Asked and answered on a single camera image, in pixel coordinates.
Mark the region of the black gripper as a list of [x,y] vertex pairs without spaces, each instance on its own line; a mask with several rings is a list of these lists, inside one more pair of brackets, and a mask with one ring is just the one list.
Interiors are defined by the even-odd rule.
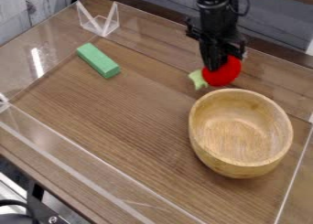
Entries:
[[186,35],[200,42],[206,68],[217,71],[228,61],[226,54],[244,54],[246,39],[237,22],[248,10],[241,11],[238,0],[197,0],[200,16],[186,20]]

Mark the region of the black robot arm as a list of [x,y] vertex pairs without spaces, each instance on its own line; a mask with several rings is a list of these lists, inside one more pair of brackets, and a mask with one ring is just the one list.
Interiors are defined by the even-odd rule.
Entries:
[[186,18],[186,36],[200,43],[205,67],[216,72],[233,56],[241,60],[246,39],[238,30],[238,18],[248,15],[250,0],[197,0],[198,16]]

